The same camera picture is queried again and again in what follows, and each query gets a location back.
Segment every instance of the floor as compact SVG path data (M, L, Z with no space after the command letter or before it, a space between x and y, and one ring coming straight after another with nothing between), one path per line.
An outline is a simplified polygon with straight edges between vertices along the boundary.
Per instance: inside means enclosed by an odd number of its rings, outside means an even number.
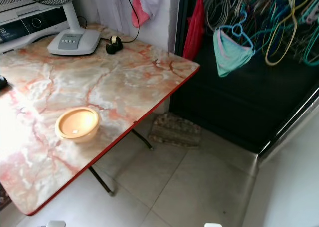
M136 130L147 136L154 117ZM115 196L86 171L34 216L10 204L0 212L0 226L49 220L67 227L241 226L256 176L254 154L206 130L199 150L153 145L149 151L130 133L94 165Z

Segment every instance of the yellow plastic bowl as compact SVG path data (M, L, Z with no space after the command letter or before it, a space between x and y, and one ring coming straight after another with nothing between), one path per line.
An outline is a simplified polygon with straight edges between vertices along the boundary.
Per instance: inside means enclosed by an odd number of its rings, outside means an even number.
M93 109L80 107L59 117L55 123L55 133L61 139L80 143L93 139L99 126L99 114Z

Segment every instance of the fan base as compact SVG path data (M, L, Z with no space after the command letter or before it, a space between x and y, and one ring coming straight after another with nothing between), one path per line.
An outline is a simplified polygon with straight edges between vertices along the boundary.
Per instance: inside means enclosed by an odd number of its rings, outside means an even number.
M85 55L94 52L99 44L101 33L93 29L67 29L60 32L49 44L48 51L57 55Z

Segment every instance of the fan stand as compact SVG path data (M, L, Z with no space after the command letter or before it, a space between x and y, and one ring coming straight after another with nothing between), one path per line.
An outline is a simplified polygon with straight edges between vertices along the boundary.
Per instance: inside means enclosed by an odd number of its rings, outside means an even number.
M63 5L70 29L60 32L49 44L48 51L58 55L85 55L94 52L101 33L80 27L72 2Z

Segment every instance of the red cloth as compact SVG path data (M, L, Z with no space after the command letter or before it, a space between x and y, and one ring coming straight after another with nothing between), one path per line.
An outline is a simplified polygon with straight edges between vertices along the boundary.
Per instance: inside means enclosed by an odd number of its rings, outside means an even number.
M147 13L145 13L143 11L140 0L133 0L133 7L134 7L134 10L135 10L136 14L138 15L139 22L138 22L138 19L136 18L136 15L135 15L135 13L134 13L134 11L132 9L132 12L131 12L132 25L135 28L138 28L139 27L139 23L140 23L140 26L141 26L150 17L149 17L149 15Z
M193 60L198 54L204 37L204 0L197 0L195 11L190 19L183 57Z

